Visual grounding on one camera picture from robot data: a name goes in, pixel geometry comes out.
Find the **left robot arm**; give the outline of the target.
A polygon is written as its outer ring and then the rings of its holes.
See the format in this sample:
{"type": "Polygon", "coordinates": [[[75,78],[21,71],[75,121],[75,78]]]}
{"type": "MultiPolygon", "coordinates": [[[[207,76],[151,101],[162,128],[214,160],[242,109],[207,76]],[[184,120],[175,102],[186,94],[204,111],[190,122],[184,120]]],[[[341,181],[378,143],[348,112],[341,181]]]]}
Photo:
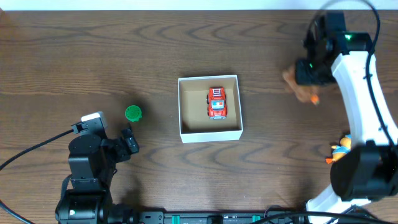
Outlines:
{"type": "Polygon", "coordinates": [[[138,223],[139,214],[123,204],[114,204],[110,186],[117,173],[116,164],[139,152],[131,128],[122,136],[109,139],[103,128],[84,131],[68,148],[71,174],[62,184],[55,210],[59,223],[138,223]]]}

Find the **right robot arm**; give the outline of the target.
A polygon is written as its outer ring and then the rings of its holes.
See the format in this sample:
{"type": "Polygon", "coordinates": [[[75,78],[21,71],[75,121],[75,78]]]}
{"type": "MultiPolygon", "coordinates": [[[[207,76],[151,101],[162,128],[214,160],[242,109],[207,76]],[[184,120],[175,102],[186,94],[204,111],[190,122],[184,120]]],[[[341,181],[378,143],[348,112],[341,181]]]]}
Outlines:
{"type": "Polygon", "coordinates": [[[306,59],[295,63],[298,85],[337,83],[345,104],[351,150],[332,163],[331,184],[306,203],[310,223],[330,223],[316,213],[343,213],[397,195],[397,126],[377,77],[377,39],[346,30],[342,12],[327,12],[312,21],[304,47],[306,59]]]}

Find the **red toy fire truck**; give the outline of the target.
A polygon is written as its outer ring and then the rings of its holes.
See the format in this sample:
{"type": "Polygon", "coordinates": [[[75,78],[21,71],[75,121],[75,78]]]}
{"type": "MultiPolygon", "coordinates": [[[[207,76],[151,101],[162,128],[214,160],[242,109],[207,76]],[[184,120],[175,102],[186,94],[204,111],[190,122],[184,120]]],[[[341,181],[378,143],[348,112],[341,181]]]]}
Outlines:
{"type": "Polygon", "coordinates": [[[226,119],[228,109],[226,93],[223,87],[210,88],[206,96],[207,115],[210,119],[226,119]]]}

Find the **orange duck toy blue hat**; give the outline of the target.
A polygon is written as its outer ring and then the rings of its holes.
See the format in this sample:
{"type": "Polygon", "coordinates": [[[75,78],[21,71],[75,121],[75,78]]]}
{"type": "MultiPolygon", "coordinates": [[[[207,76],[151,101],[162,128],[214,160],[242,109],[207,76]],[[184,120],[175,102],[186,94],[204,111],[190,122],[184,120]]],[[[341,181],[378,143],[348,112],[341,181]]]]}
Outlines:
{"type": "Polygon", "coordinates": [[[331,157],[325,159],[327,164],[332,164],[340,160],[351,151],[351,135],[344,135],[340,139],[339,144],[331,146],[331,149],[331,157]]]}

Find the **brown plush toy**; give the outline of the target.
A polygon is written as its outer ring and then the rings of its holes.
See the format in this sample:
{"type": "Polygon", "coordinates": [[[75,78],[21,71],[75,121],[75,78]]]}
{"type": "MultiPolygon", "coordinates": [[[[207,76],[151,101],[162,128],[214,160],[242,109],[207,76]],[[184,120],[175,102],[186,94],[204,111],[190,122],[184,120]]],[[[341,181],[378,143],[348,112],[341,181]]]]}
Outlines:
{"type": "Polygon", "coordinates": [[[291,65],[282,72],[282,78],[287,84],[287,89],[294,93],[302,103],[312,103],[318,105],[320,100],[318,97],[319,86],[316,85],[298,85],[295,81],[295,65],[291,65]]]}

